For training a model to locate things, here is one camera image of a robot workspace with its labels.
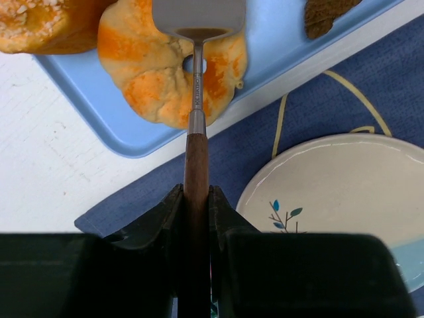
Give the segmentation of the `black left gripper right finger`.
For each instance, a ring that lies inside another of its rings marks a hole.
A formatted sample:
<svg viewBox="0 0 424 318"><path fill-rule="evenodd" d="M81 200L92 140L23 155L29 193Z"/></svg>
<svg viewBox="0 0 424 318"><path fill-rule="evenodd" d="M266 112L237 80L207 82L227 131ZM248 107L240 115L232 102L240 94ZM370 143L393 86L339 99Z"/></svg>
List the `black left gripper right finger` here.
<svg viewBox="0 0 424 318"><path fill-rule="evenodd" d="M220 317L414 317L386 245L372 235L263 233L209 189L212 298Z"/></svg>

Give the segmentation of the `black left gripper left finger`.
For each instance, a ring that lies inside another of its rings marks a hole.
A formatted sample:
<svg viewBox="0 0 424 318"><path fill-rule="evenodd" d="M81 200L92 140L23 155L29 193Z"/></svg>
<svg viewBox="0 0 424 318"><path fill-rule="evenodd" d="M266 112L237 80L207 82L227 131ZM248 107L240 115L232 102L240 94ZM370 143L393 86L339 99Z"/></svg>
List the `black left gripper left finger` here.
<svg viewBox="0 0 424 318"><path fill-rule="evenodd" d="M1 235L2 317L170 317L164 228L182 198L175 186L121 230Z"/></svg>

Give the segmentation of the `spatula with wooden handle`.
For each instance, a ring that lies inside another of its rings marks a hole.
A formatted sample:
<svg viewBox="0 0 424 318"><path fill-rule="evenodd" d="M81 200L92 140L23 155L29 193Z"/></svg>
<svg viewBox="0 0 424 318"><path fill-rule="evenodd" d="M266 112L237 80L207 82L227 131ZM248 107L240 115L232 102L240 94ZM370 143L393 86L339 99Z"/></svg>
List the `spatula with wooden handle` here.
<svg viewBox="0 0 424 318"><path fill-rule="evenodd" d="M244 27L245 1L161 1L152 3L155 27L193 44L192 103L187 128L182 248L178 275L178 317L210 316L209 155L203 110L203 46Z"/></svg>

